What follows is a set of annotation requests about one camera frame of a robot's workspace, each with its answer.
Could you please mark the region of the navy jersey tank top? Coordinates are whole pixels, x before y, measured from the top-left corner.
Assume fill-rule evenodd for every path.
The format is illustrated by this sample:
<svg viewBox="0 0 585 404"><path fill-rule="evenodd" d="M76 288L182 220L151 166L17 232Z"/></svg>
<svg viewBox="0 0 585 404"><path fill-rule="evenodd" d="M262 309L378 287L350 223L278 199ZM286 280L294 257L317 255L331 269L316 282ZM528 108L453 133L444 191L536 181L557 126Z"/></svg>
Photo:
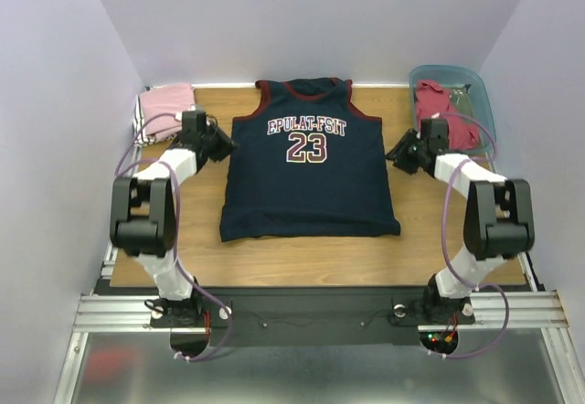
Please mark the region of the navy jersey tank top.
<svg viewBox="0 0 585 404"><path fill-rule="evenodd" d="M382 120L339 78L259 80L257 109L232 121L222 241L398 236Z"/></svg>

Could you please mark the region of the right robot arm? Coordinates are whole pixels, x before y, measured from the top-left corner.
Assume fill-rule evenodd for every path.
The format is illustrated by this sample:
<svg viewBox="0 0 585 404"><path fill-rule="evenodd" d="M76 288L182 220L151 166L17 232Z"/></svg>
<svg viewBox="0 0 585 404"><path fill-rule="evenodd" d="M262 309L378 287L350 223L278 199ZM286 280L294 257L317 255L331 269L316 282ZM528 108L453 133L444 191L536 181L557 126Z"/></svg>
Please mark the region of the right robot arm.
<svg viewBox="0 0 585 404"><path fill-rule="evenodd" d="M524 179L498 175L449 143L448 122L430 118L409 129L386 154L399 170L422 170L447 184L441 216L441 248L446 268L429 279L416 311L424 321L463 315L465 300L484 286L485 277L535 242L531 190ZM453 192L466 199L463 245L448 256L446 222Z"/></svg>

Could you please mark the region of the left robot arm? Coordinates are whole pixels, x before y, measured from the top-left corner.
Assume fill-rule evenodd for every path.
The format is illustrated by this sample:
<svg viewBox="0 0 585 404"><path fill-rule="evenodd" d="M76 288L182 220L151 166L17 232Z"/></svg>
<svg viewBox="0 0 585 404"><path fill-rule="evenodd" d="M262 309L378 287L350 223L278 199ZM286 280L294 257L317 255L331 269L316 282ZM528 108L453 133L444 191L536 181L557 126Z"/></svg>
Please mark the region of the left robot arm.
<svg viewBox="0 0 585 404"><path fill-rule="evenodd" d="M193 106L172 117L180 131L145 169L131 173L118 166L112 184L110 240L113 247L139 262L158 290L159 298L145 303L155 320L190 327L211 323L197 279L178 257L181 213L180 186L207 162L220 162L237 148L217 120Z"/></svg>

